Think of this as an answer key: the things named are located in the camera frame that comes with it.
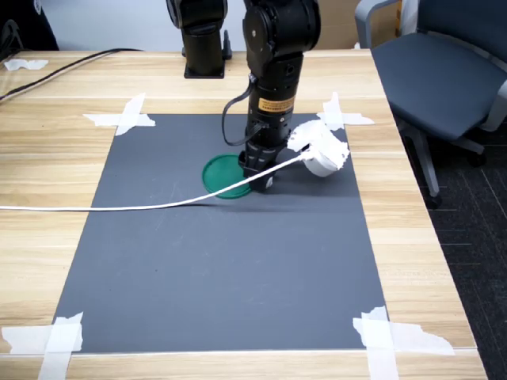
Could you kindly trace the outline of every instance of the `chair seat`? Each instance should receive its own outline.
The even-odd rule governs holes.
[[[414,33],[372,50],[396,116],[445,140],[483,123],[507,73],[442,36]]]

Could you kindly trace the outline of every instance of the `power cord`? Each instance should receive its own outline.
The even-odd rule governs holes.
[[[34,82],[31,82],[31,83],[28,83],[26,85],[22,85],[20,87],[17,87],[16,89],[10,90],[8,93],[0,96],[0,101],[3,101],[7,97],[12,97],[13,95],[15,95],[17,93],[21,93],[21,92],[25,91],[26,89],[30,89],[30,88],[32,88],[34,86],[37,86],[37,85],[39,85],[42,82],[46,82],[48,79],[53,78],[54,76],[56,76],[57,74],[61,73],[62,71],[65,71],[65,70],[67,70],[67,69],[69,69],[71,67],[77,66],[79,63],[90,61],[91,59],[95,59],[95,58],[98,58],[98,57],[103,57],[105,55],[117,53],[117,52],[120,52],[120,51],[140,51],[140,50],[138,50],[138,49],[127,49],[127,48],[116,48],[116,49],[109,49],[109,50],[99,51],[98,53],[93,53],[92,55],[88,55],[86,57],[78,59],[77,61],[75,61],[73,63],[69,63],[68,65],[66,65],[64,67],[60,67],[58,70],[53,71],[52,73],[46,75],[45,77],[43,77],[41,79],[38,79],[38,80],[36,80]]]
[[[243,186],[244,184],[248,184],[252,181],[255,181],[261,177],[267,176],[273,172],[276,172],[277,170],[280,170],[284,168],[285,166],[289,166],[295,162],[299,161],[307,161],[314,158],[313,153],[310,151],[304,151],[300,155],[291,158],[290,160],[287,160],[285,162],[282,162],[279,165],[273,166],[271,169],[267,169],[264,172],[260,172],[259,174],[256,174],[255,176],[246,178],[245,180],[242,180],[238,182],[237,184],[232,184],[231,186],[227,186],[226,188],[223,188],[222,190],[219,190],[217,192],[213,192],[211,194],[207,194],[206,196],[199,196],[197,198],[193,199],[187,199],[182,200],[180,202],[173,202],[173,203],[164,203],[164,204],[155,204],[152,206],[134,206],[134,207],[22,207],[22,206],[0,206],[0,210],[11,210],[11,211],[50,211],[50,212],[105,212],[105,211],[145,211],[145,210],[159,210],[163,208],[171,208],[171,207],[179,207],[179,206],[185,206],[187,204],[200,202],[201,200],[207,200],[209,198],[212,198],[214,196],[219,196],[220,194],[223,194],[224,192],[228,192],[234,188],[238,188],[240,186]]]
[[[225,133],[225,116],[227,116],[227,112],[229,111],[229,108],[240,101],[244,101],[247,97],[249,97],[250,94],[254,91],[255,83],[257,83],[257,77],[251,73],[248,75],[248,79],[249,79],[249,82],[248,82],[248,88],[246,89],[246,91],[244,93],[242,93],[240,96],[235,97],[229,103],[227,103],[225,108],[223,109],[223,112],[222,112],[222,136],[223,136],[223,140],[225,141],[225,143],[228,146],[243,145],[244,143],[249,141],[251,138],[253,138],[257,133],[259,133],[262,129],[264,129],[267,126],[266,124],[262,124],[262,123],[255,125],[253,127],[253,130],[247,136],[245,136],[244,139],[241,139],[239,141],[231,142],[227,139],[227,136]]]

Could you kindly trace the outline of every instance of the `chair backrest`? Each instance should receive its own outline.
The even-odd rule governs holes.
[[[459,38],[507,62],[507,0],[420,0],[417,29]]]

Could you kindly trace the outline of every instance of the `white cable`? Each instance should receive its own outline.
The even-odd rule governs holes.
[[[273,166],[271,169],[265,170],[262,173],[256,174],[255,176],[251,176],[249,178],[246,178],[245,180],[242,180],[241,182],[238,182],[237,184],[232,184],[231,186],[227,186],[226,188],[223,188],[222,190],[219,190],[217,192],[213,192],[212,194],[207,194],[206,196],[199,196],[194,199],[187,199],[182,200],[180,202],[173,202],[173,203],[165,203],[165,204],[155,204],[152,206],[134,206],[134,207],[22,207],[22,206],[0,206],[0,210],[11,210],[11,211],[53,211],[53,212],[59,212],[59,211],[68,211],[68,212],[95,212],[95,211],[141,211],[141,210],[158,210],[161,208],[170,208],[170,207],[178,207],[178,206],[185,206],[186,204],[191,204],[195,202],[200,202],[201,200],[207,200],[209,198],[213,198],[214,196],[219,196],[220,194],[223,194],[224,192],[228,192],[234,188],[238,188],[240,186],[243,186],[244,184],[248,184],[252,181],[255,181],[256,179],[259,179],[261,177],[267,176],[268,174],[272,172],[276,172],[277,170],[280,170],[284,168],[285,166],[289,166],[295,162],[303,161],[303,160],[309,160],[313,158],[313,154],[310,154],[309,152],[302,152],[299,156],[291,158],[290,160],[286,162],[282,162],[279,165]]]

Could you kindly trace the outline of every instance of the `yellow warning label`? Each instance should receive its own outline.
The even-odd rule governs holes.
[[[291,97],[286,101],[268,101],[266,99],[259,99],[259,109],[264,112],[281,113],[286,112],[294,107],[295,97]]]

